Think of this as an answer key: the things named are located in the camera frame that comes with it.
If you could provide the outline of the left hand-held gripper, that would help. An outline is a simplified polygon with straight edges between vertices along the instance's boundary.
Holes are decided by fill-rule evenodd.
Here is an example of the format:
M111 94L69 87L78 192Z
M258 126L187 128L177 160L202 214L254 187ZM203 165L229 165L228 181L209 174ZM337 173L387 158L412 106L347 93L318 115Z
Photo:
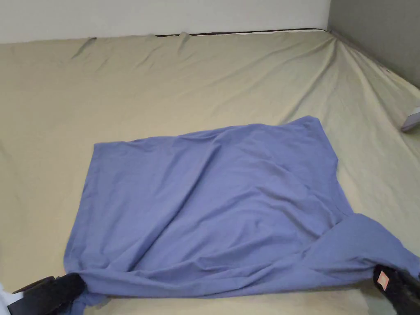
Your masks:
M48 276L14 292L0 284L1 315L56 315L69 306L86 288L77 273Z

